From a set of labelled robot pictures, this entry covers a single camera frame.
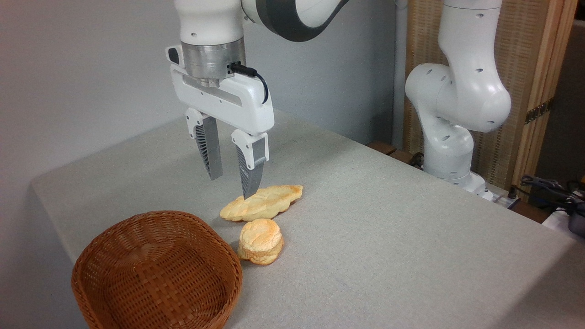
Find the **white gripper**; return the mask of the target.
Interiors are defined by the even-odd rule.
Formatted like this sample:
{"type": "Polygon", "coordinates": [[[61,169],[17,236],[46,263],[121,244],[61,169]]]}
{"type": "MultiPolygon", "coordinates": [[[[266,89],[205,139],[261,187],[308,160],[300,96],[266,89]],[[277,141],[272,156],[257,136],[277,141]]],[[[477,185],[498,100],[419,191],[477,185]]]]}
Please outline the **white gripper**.
{"type": "Polygon", "coordinates": [[[211,180],[223,175],[217,120],[236,130],[231,138],[236,146],[242,195],[246,200],[257,193],[263,167],[270,159],[267,131],[274,126],[271,98],[265,100],[265,87],[257,79],[235,73],[219,81],[217,87],[202,85],[185,69],[182,46],[165,50],[171,79],[178,99],[190,107],[185,113],[189,135],[211,180]]]}

